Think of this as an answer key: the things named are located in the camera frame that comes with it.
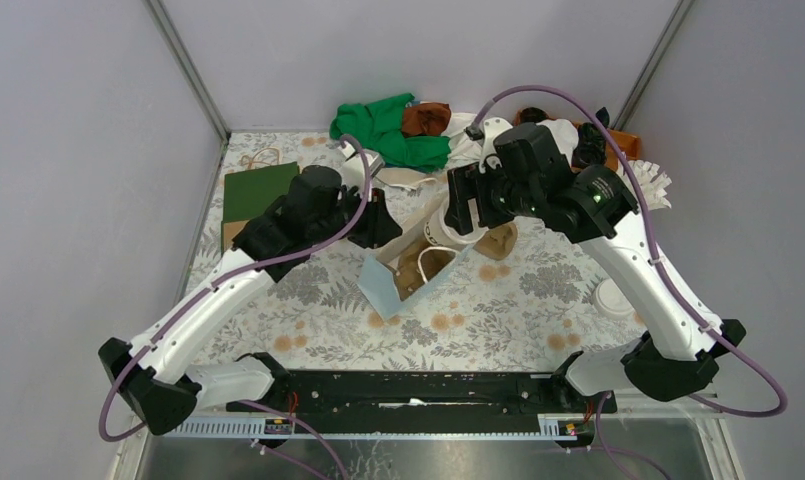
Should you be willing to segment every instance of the box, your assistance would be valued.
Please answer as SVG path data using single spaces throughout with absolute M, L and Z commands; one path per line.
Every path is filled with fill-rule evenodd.
M 285 163 L 225 176 L 221 251 L 231 248 L 231 241 L 249 220 L 263 215 L 276 198 L 287 194 L 290 181 L 296 175 L 299 175 L 299 166 Z
M 440 268 L 436 275 L 432 276 L 429 281 L 416 288 L 413 291 L 406 291 L 404 285 L 398 282 L 396 275 L 396 268 L 401 254 L 408 249 L 412 244 L 425 241 L 423 235 L 423 227 L 426 221 L 431 217 L 431 214 L 440 208 L 441 202 L 448 196 L 448 193 L 437 196 L 429 201 L 423 208 L 411 215 L 402 225 L 402 235 L 391 240 L 383 248 L 381 248 L 375 255 L 369 255 L 364 259 L 364 265 L 361 267 L 361 275 L 358 277 L 358 287 L 364 292 L 372 307 L 381 316 L 387 320 L 390 317 L 401 313 L 402 311 L 413 306 L 426 295 L 434 291 L 437 285 L 445 282 L 449 277 L 452 269 L 454 269 L 473 245 L 467 245 L 466 248 L 459 251 L 445 266 Z M 426 261 L 424 255 L 423 268 L 426 268 Z

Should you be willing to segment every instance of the gray wall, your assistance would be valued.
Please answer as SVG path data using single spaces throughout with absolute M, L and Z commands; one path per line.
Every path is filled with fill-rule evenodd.
M 621 108 L 676 0 L 167 0 L 233 129 L 328 128 L 344 102 L 412 91 L 473 111 L 524 83 Z M 575 112 L 540 95 L 523 104 Z
M 747 479 L 805 478 L 805 1 L 697 2 L 629 128 L 674 182 L 660 242 L 790 396 L 782 417 L 732 422 Z M 725 403 L 775 405 L 721 368 Z
M 171 306 L 217 150 L 142 2 L 0 0 L 0 479 L 104 478 L 96 351 Z

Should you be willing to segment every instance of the table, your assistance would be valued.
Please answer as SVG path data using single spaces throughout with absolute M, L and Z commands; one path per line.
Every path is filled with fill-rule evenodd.
M 220 258 L 223 176 L 244 170 L 248 159 L 267 147 L 280 149 L 282 163 L 303 167 L 339 167 L 344 160 L 324 132 L 233 134 L 188 289 Z M 275 157 L 274 149 L 267 149 L 258 160 Z M 401 224 L 444 188 L 437 183 L 416 192 L 385 188 L 388 209 Z M 613 321 L 591 305 L 594 287 L 607 277 L 599 265 L 541 222 L 516 223 L 520 235 L 508 258 L 497 262 L 470 252 L 446 283 L 387 320 L 357 286 L 368 251 L 337 242 L 229 320 L 195 363 L 231 362 L 266 351 L 287 368 L 552 371 L 576 350 L 601 350 L 640 336 L 639 319 Z

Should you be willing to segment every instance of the white lid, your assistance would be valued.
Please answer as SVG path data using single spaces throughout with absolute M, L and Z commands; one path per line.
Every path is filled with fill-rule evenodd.
M 634 314 L 635 311 L 617 284 L 610 278 L 603 280 L 593 291 L 593 304 L 599 313 L 609 318 L 620 319 Z

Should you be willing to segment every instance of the gray flower pattern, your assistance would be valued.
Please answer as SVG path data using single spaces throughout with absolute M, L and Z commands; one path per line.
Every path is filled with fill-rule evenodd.
M 324 132 L 233 134 L 188 289 L 219 261 L 223 176 L 245 169 L 244 155 L 276 147 L 282 163 L 337 167 L 344 159 L 336 146 Z M 415 192 L 385 188 L 388 210 L 402 223 L 445 188 L 440 182 Z M 608 320 L 590 304 L 607 275 L 581 249 L 539 221 L 516 224 L 520 236 L 508 258 L 471 252 L 432 294 L 390 319 L 379 317 L 358 289 L 370 252 L 337 242 L 249 302 L 196 363 L 266 351 L 288 368 L 551 371 L 575 350 L 600 350 L 642 333 L 637 320 Z

